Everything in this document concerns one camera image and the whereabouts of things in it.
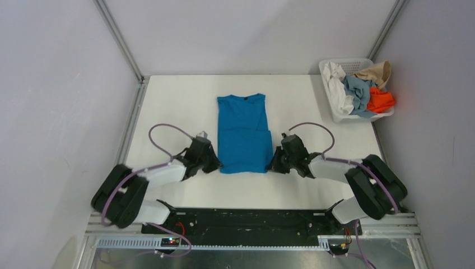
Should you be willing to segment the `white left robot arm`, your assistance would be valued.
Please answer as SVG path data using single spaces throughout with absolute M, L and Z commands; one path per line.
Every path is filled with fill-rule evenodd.
M 102 220 L 124 229 L 134 222 L 152 222 L 163 233 L 176 228 L 171 207 L 160 201 L 146 200 L 148 191 L 166 184 L 180 183 L 195 176 L 217 170 L 220 162 L 205 137 L 196 136 L 189 147 L 175 155 L 170 163 L 133 171 L 118 164 L 112 168 L 91 200 L 91 207 L 102 214 Z

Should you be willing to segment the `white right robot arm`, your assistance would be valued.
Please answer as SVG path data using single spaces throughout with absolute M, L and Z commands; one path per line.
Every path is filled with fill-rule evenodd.
M 280 174 L 294 169 L 303 178 L 347 183 L 353 197 L 330 207 L 325 219 L 327 230 L 333 234 L 341 233 L 353 220 L 364 217 L 380 220 L 396 212 L 408 194 L 406 186 L 378 155 L 370 154 L 360 161 L 327 157 L 309 152 L 295 134 L 283 135 L 266 169 Z

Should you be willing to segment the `bright blue t-shirt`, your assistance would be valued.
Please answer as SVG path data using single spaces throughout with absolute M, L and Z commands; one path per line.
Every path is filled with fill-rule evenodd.
M 268 127 L 266 96 L 220 96 L 217 144 L 220 172 L 266 173 L 273 157 L 272 135 Z

